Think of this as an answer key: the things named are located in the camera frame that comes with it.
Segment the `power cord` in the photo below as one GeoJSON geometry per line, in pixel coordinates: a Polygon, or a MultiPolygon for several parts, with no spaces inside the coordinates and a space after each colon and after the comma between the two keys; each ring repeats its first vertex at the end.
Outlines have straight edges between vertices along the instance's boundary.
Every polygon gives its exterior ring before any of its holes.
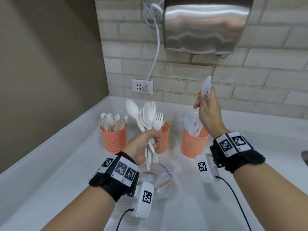
{"type": "Polygon", "coordinates": [[[146,9],[143,13],[143,17],[144,17],[144,21],[145,23],[149,26],[149,27],[154,27],[156,28],[156,33],[157,33],[157,50],[156,50],[156,56],[154,58],[154,61],[153,61],[153,64],[152,64],[152,67],[150,69],[150,72],[149,72],[149,75],[148,77],[146,78],[145,82],[144,82],[144,85],[143,85],[143,88],[142,90],[143,91],[147,91],[146,90],[146,86],[147,86],[147,83],[148,83],[148,80],[151,76],[151,73],[154,69],[154,66],[155,66],[155,63],[156,63],[156,60],[157,60],[157,57],[158,57],[158,54],[159,54],[159,47],[160,47],[160,37],[159,37],[159,29],[158,29],[158,24],[157,24],[157,18],[159,16],[163,16],[164,15],[164,11],[163,9],[160,7],[160,5],[164,2],[164,0],[160,0],[160,2],[158,4],[156,3],[152,3],[150,4],[149,6],[145,3],[145,1],[143,1],[143,6],[144,8],[146,9]],[[149,23],[148,21],[148,14],[150,15],[150,17],[152,18],[153,20],[153,24],[149,23]]]}
{"type": "Polygon", "coordinates": [[[129,208],[129,209],[127,209],[127,210],[123,213],[123,215],[121,216],[121,218],[120,218],[120,220],[119,220],[119,223],[118,223],[118,226],[117,226],[117,228],[116,228],[116,231],[118,231],[119,226],[120,226],[120,223],[121,223],[121,220],[123,219],[124,215],[125,215],[127,212],[132,212],[133,210],[134,210],[133,208],[129,208]]]}
{"type": "Polygon", "coordinates": [[[236,194],[234,193],[232,187],[231,187],[231,186],[229,185],[229,183],[228,183],[225,179],[223,179],[222,177],[219,177],[219,176],[215,176],[215,177],[216,177],[216,178],[219,178],[219,179],[221,179],[221,180],[223,180],[223,181],[230,187],[230,189],[232,190],[232,192],[233,192],[233,194],[234,194],[234,196],[235,196],[235,198],[236,198],[236,201],[237,201],[238,205],[240,206],[240,209],[241,209],[242,214],[243,214],[243,216],[244,216],[244,218],[245,218],[245,220],[246,220],[246,223],[247,223],[247,225],[248,225],[248,228],[249,228],[249,230],[251,231],[250,225],[249,225],[248,220],[247,220],[247,218],[246,218],[246,216],[245,216],[245,213],[244,213],[244,211],[243,211],[243,209],[242,209],[242,206],[241,206],[240,202],[238,201],[238,199],[237,199],[237,197],[236,197],[236,194]]]}

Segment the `clear plastic bag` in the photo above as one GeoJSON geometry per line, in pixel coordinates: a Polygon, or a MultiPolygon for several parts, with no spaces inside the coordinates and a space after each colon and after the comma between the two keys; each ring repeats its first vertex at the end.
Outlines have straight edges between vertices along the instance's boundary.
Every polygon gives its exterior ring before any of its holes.
{"type": "MultiPolygon", "coordinates": [[[[140,172],[138,182],[147,181],[154,186],[153,203],[172,196],[174,192],[172,175],[165,166],[152,163],[150,170],[147,171],[147,165],[144,163],[139,166],[138,171],[140,172]]],[[[133,200],[134,198],[124,195],[116,203],[115,208],[118,210],[130,208],[133,200]]]]}

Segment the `forearm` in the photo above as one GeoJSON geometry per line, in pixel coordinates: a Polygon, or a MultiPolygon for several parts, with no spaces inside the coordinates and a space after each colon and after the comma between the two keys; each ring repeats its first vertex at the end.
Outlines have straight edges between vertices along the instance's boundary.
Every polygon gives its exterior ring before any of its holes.
{"type": "Polygon", "coordinates": [[[247,164],[233,175],[266,231],[307,230],[308,196],[268,164],[247,164]]]}
{"type": "Polygon", "coordinates": [[[88,186],[41,231],[102,231],[115,204],[101,187],[88,186]]]}

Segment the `stainless steel hand dryer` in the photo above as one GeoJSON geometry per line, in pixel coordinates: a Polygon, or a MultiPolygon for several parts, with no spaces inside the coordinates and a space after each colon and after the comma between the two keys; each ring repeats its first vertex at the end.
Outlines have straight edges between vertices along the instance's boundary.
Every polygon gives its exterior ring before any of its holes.
{"type": "Polygon", "coordinates": [[[165,0],[165,48],[189,54],[232,54],[252,4],[253,0],[165,0]]]}

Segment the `black cable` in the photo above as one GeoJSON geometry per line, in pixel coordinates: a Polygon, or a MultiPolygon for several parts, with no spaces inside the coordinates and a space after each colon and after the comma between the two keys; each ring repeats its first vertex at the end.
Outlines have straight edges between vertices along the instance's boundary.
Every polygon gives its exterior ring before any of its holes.
{"type": "Polygon", "coordinates": [[[123,213],[123,215],[121,216],[121,218],[120,218],[120,220],[119,220],[119,223],[118,223],[118,226],[117,226],[117,228],[116,228],[116,231],[118,231],[118,228],[119,228],[119,226],[120,226],[121,220],[123,219],[124,215],[125,215],[127,212],[132,212],[133,210],[134,210],[133,208],[130,208],[130,209],[127,209],[127,210],[123,213]]]}
{"type": "Polygon", "coordinates": [[[242,209],[242,206],[241,206],[240,202],[238,201],[238,199],[237,199],[237,197],[236,197],[236,194],[234,193],[232,187],[231,187],[231,186],[229,185],[229,183],[228,183],[225,179],[223,179],[222,177],[218,177],[218,176],[215,176],[215,177],[216,177],[216,178],[219,178],[219,179],[221,179],[221,180],[223,180],[223,181],[230,187],[230,189],[232,190],[232,192],[233,192],[233,194],[234,194],[234,196],[235,196],[235,198],[236,198],[236,201],[237,201],[238,205],[240,206],[240,209],[241,209],[242,214],[243,214],[243,216],[244,216],[244,218],[245,218],[245,220],[246,220],[246,223],[247,223],[247,225],[248,225],[248,228],[249,228],[249,230],[251,231],[250,225],[249,225],[248,220],[247,220],[247,218],[246,218],[246,216],[245,216],[245,213],[244,213],[244,211],[243,211],[243,209],[242,209]]]}

